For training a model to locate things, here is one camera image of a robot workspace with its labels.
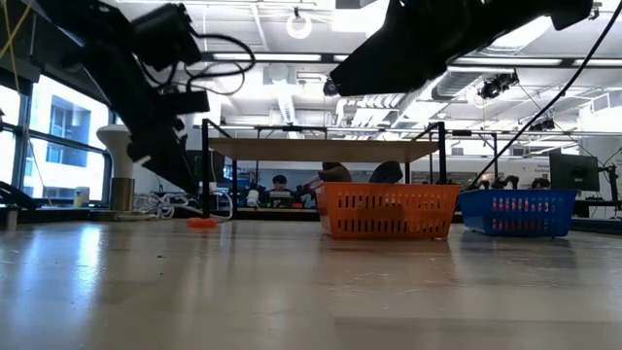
cable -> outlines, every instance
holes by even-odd
[[[145,76],[147,77],[147,79],[157,84],[155,89],[161,89],[166,88],[173,83],[173,79],[175,79],[175,74],[177,73],[177,65],[179,62],[171,64],[171,71],[168,73],[168,77],[166,77],[166,81],[164,82],[159,81],[158,79],[156,79],[156,77],[154,77],[154,75],[151,74],[149,69],[147,69],[147,65],[145,64],[145,62],[139,60],[138,63],[140,64],[140,68],[143,71],[143,74],[145,74]]]
[[[244,87],[244,84],[246,83],[246,74],[245,73],[241,73],[242,81],[240,82],[239,87],[237,87],[233,91],[227,91],[227,92],[216,91],[216,90],[213,90],[213,89],[211,89],[209,87],[202,87],[202,86],[197,86],[197,85],[193,85],[192,84],[192,82],[194,82],[195,80],[204,79],[205,78],[205,73],[210,68],[218,66],[218,65],[223,65],[223,64],[234,64],[235,66],[238,67],[239,71],[243,70],[242,66],[239,65],[236,62],[217,62],[217,63],[212,63],[212,64],[208,65],[207,67],[203,68],[201,70],[201,72],[198,73],[198,74],[192,74],[188,70],[188,66],[185,66],[184,70],[186,71],[186,74],[188,74],[190,76],[190,78],[188,79],[188,81],[185,84],[183,84],[183,83],[174,83],[174,84],[176,84],[176,85],[185,85],[186,86],[186,91],[190,91],[191,88],[199,88],[199,89],[202,89],[202,90],[205,90],[205,91],[210,91],[210,92],[213,92],[213,93],[216,93],[216,94],[219,94],[219,95],[223,95],[223,96],[232,96],[232,95],[236,94],[237,92],[239,92]]]
[[[164,192],[164,186],[162,185],[162,182],[159,181],[159,176],[155,175],[155,179],[157,180],[157,190],[160,191],[161,193]]]
[[[19,78],[17,77],[16,54],[15,54],[15,51],[14,51],[14,48],[13,48],[13,40],[15,38],[15,35],[19,31],[19,28],[21,27],[21,24],[23,23],[23,20],[26,18],[26,16],[28,15],[28,12],[30,11],[31,3],[32,3],[32,1],[30,1],[28,3],[28,6],[26,7],[26,10],[24,11],[23,15],[19,19],[19,22],[17,23],[17,26],[16,26],[15,30],[12,33],[11,33],[11,26],[9,24],[9,4],[8,4],[8,2],[5,2],[5,4],[4,4],[4,18],[5,18],[5,23],[6,23],[6,27],[7,27],[7,34],[11,33],[11,35],[9,37],[9,40],[8,40],[7,44],[2,49],[2,52],[0,52],[0,58],[6,52],[6,48],[9,48],[9,55],[11,56],[11,64],[12,64],[12,67],[13,67],[13,76],[15,78],[16,91],[17,91],[18,94],[21,94],[21,89],[19,88]],[[25,128],[25,131],[24,131],[24,137],[28,140],[28,145],[30,146],[30,150],[32,150],[32,158],[34,160],[35,167],[37,168],[37,174],[39,175],[39,180],[41,181],[41,186],[43,187],[44,196],[48,200],[48,205],[52,206],[52,200],[50,199],[50,193],[46,191],[46,185],[43,182],[43,176],[41,175],[41,170],[39,169],[39,163],[37,162],[37,157],[35,156],[35,148],[32,145],[32,140],[30,139],[30,136],[28,135],[28,128],[27,127]]]
[[[622,149],[618,149],[617,151],[613,153],[613,155],[611,155],[611,157],[607,158],[605,162],[603,163],[603,167],[606,167],[606,164],[609,163],[609,161],[612,160],[615,156],[617,156],[620,153],[620,151],[622,151]]]
[[[210,215],[210,217],[219,219],[219,220],[230,220],[233,218],[233,199],[228,193],[225,192],[214,192],[214,194],[225,196],[229,202],[229,214],[226,217],[218,216],[218,215]],[[138,207],[138,211],[145,212],[143,215],[129,215],[129,214],[119,214],[116,216],[117,220],[120,221],[136,221],[136,220],[149,220],[149,219],[172,219],[175,215],[175,208],[183,208],[188,211],[191,211],[196,214],[203,214],[203,210],[197,209],[190,205],[191,201],[196,202],[194,198],[190,200],[187,199],[187,194],[185,193],[167,193],[164,196],[160,197],[155,193],[150,195],[137,195],[137,200],[144,200],[146,203]],[[171,203],[172,199],[182,200],[182,203]]]
[[[0,50],[0,59],[2,59],[4,54],[7,52],[7,49],[9,48],[9,46],[13,45],[13,41],[16,38],[16,35],[19,32],[19,29],[21,28],[21,25],[23,24],[23,22],[28,17],[28,13],[30,12],[30,9],[32,8],[32,3],[33,3],[33,0],[28,1],[28,5],[26,6],[26,10],[23,11],[23,14],[21,15],[21,17],[17,21],[16,28],[13,29],[12,32],[7,31],[7,34],[9,35],[9,38],[7,38],[7,43],[2,47],[2,50]]]
[[[239,69],[236,71],[229,71],[229,72],[206,74],[204,76],[201,76],[202,78],[218,78],[218,77],[235,76],[235,75],[250,71],[257,64],[257,59],[255,58],[255,54],[253,53],[253,50],[251,50],[251,48],[248,45],[244,44],[240,40],[237,40],[233,37],[230,37],[228,35],[223,35],[223,34],[199,34],[192,27],[190,28],[190,33],[192,33],[194,37],[199,38],[199,39],[215,39],[215,40],[230,42],[231,44],[237,46],[238,48],[242,49],[245,53],[247,53],[249,58],[251,59],[251,62],[249,63],[249,65],[242,69]]]
[[[615,24],[617,18],[620,15],[620,11],[622,11],[622,0],[618,3],[617,8],[615,9],[615,12],[613,13],[613,15],[611,16],[611,19],[609,20],[609,23],[606,25],[605,29],[603,30],[603,33],[601,34],[601,36],[597,39],[596,43],[594,43],[594,46],[592,47],[592,49],[587,53],[587,55],[585,56],[585,59],[583,60],[583,62],[581,63],[581,65],[578,67],[578,69],[576,70],[576,72],[574,73],[574,75],[570,78],[570,80],[568,81],[568,83],[560,90],[560,92],[553,97],[553,99],[543,108],[540,110],[540,112],[538,112],[535,116],[533,116],[528,122],[525,123],[525,126],[523,126],[522,129],[520,129],[516,135],[514,135],[514,137],[512,137],[512,139],[501,149],[501,151],[499,153],[497,153],[496,156],[493,157],[493,159],[488,163],[488,165],[486,165],[480,172],[479,174],[477,174],[477,176],[475,177],[475,179],[473,180],[473,182],[471,183],[472,186],[474,186],[475,184],[477,184],[477,182],[479,181],[479,178],[482,177],[482,175],[484,175],[486,173],[486,171],[488,171],[488,169],[490,169],[490,167],[497,161],[499,160],[499,157],[505,153],[505,151],[507,151],[510,146],[516,141],[518,140],[518,138],[529,129],[529,127],[541,116],[544,115],[544,113],[546,111],[548,111],[553,105],[555,105],[557,103],[557,101],[559,101],[560,98],[562,98],[562,96],[566,95],[566,91],[568,91],[568,89],[574,84],[574,82],[577,80],[577,78],[581,75],[581,73],[583,72],[583,70],[585,69],[585,67],[587,66],[587,64],[589,63],[590,59],[592,59],[592,56],[594,55],[594,53],[596,52],[596,50],[599,48],[599,46],[601,45],[601,43],[603,42],[603,40],[605,39],[606,35],[609,33],[609,30],[611,30],[611,27],[613,26],[613,24]]]

white ceiling beam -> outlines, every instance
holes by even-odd
[[[267,52],[270,51],[270,47],[268,46],[268,41],[265,38],[265,32],[263,31],[263,26],[261,25],[261,18],[259,18],[259,10],[257,4],[251,5],[251,12],[253,13],[253,18],[255,19],[255,24],[257,25],[257,32],[259,33],[259,37],[261,38],[261,45],[263,49]]]

orange object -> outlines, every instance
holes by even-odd
[[[190,218],[188,219],[187,224],[189,228],[216,228],[218,226],[218,220]]]
[[[323,183],[322,227],[334,238],[444,238],[460,186]]]

light fixture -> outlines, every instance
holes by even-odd
[[[393,129],[386,129],[385,132],[398,132],[398,133],[421,133],[423,132],[424,129],[422,128],[418,128],[418,129],[400,129],[400,128],[393,128]]]
[[[562,63],[560,58],[528,58],[528,57],[460,57],[454,64],[481,64],[491,66],[556,66]]]
[[[329,127],[327,131],[333,132],[377,132],[380,131],[377,127]]]
[[[347,54],[335,54],[332,57],[332,60],[334,60],[335,62],[343,62],[344,60],[346,60],[348,58]]]
[[[522,27],[497,39],[487,49],[491,52],[512,54],[528,46],[551,27],[550,17],[538,17]]]
[[[301,28],[294,28],[294,21],[297,19],[304,20],[304,24]],[[288,34],[294,39],[306,39],[313,31],[313,22],[311,21],[311,17],[306,14],[301,14],[298,12],[298,8],[294,8],[294,13],[288,17],[288,20],[285,22],[285,28],[288,31]]]
[[[561,145],[561,146],[555,146],[555,147],[547,148],[547,149],[544,149],[544,150],[531,152],[527,156],[542,155],[542,154],[545,154],[547,152],[555,151],[555,150],[558,150],[558,149],[564,149],[564,148],[568,148],[568,147],[575,147],[576,145],[577,145],[576,142],[570,142],[568,144],[564,144],[564,145]]]
[[[497,73],[511,74],[514,73],[512,68],[502,67],[466,67],[466,66],[448,66],[447,71],[456,73]]]
[[[250,58],[244,53],[214,53],[216,60],[229,61],[249,61]],[[257,61],[287,61],[287,62],[319,62],[322,60],[320,54],[305,53],[255,53]]]
[[[327,80],[327,76],[325,74],[313,72],[296,72],[295,77],[308,83],[324,83]]]
[[[223,125],[222,130],[255,130],[254,126],[248,125]]]
[[[577,59],[572,65],[579,66],[583,64],[583,59]],[[610,66],[622,66],[622,59],[613,58],[592,58],[587,62],[588,67],[610,67]]]

ceiling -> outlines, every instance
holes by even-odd
[[[128,18],[140,16],[161,4],[160,1],[152,0],[107,0],[107,2],[118,6]],[[332,30],[333,16],[340,14],[334,10],[334,0],[291,2],[291,4],[288,4],[288,0],[282,2],[187,1],[184,3],[198,32],[216,32],[233,36],[249,45],[257,53],[350,53],[366,39],[363,32]],[[312,30],[305,39],[293,38],[286,29],[286,22],[293,13],[294,4],[300,6],[303,14],[312,18]],[[584,20],[561,32],[549,28],[540,37],[514,54],[538,57],[581,57],[590,50],[603,31],[610,19],[610,10],[610,3],[605,1],[605,7],[602,8],[601,15],[597,19]],[[301,26],[301,23],[294,24],[295,28]],[[613,26],[596,56],[622,57],[622,47],[619,45],[621,39],[622,21]],[[203,51],[211,53],[236,51],[235,47],[222,42],[198,40],[198,45]],[[244,86],[237,93],[219,99],[222,103],[222,120],[226,124],[275,123],[274,119],[269,116],[275,111],[278,113],[282,107],[279,103],[279,95],[282,91],[269,82],[269,79],[266,82],[268,66],[268,63],[258,64],[247,74]],[[300,73],[319,73],[320,76],[326,76],[334,65],[292,63],[289,67],[293,69],[296,77]],[[417,121],[417,124],[407,123],[407,127],[422,127],[430,121],[437,120],[436,113],[442,112],[447,127],[450,129],[467,127],[511,129],[518,125],[520,120],[539,111],[539,107],[530,97],[539,106],[546,105],[559,92],[560,87],[568,81],[574,69],[520,68],[517,69],[517,73],[525,90],[513,87],[484,108],[476,105],[477,101],[473,101],[474,92],[481,88],[481,83],[486,78],[482,75],[478,81],[462,90],[452,101],[447,101],[450,103],[442,104],[440,106],[442,108],[432,115],[416,116],[418,113],[416,109],[415,112],[409,112],[410,115],[404,113],[407,107],[405,105],[416,100],[407,98],[410,95],[404,95],[403,98],[399,96],[397,106],[384,106],[379,109],[390,110],[378,113],[384,114],[385,123],[389,121],[389,124],[394,127],[397,124],[397,118],[403,122]],[[214,90],[228,91],[236,89],[240,83],[240,77],[231,77],[218,79],[207,85]],[[365,117],[366,122],[360,122],[361,115],[357,115],[357,108],[364,107],[363,98],[346,101],[354,108],[346,108],[345,118],[337,118],[340,99],[325,97],[322,88],[322,80],[294,79],[294,87],[288,92],[292,96],[292,103],[297,111],[323,113],[311,123],[328,123],[328,126],[369,127],[376,126],[370,124],[372,121],[374,123],[383,121],[382,118],[372,116]],[[616,88],[622,88],[622,69],[587,69],[567,95],[552,108],[556,122],[563,128],[572,128],[576,124],[577,107],[589,103],[591,98],[602,95],[607,89]],[[326,112],[333,113],[333,118],[327,119]],[[340,122],[339,125],[332,124],[337,120]]]

